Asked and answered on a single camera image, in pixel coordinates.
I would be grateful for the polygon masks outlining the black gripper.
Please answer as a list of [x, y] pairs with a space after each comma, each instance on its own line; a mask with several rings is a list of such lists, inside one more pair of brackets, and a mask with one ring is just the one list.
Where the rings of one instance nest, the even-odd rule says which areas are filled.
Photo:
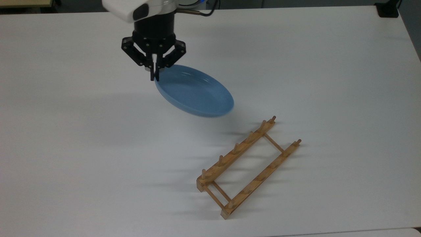
[[174, 21], [174, 14], [139, 20], [134, 23], [132, 37], [122, 39], [122, 50], [138, 66], [150, 72], [150, 81], [158, 82], [160, 72], [172, 67], [186, 53], [185, 42], [176, 39]]

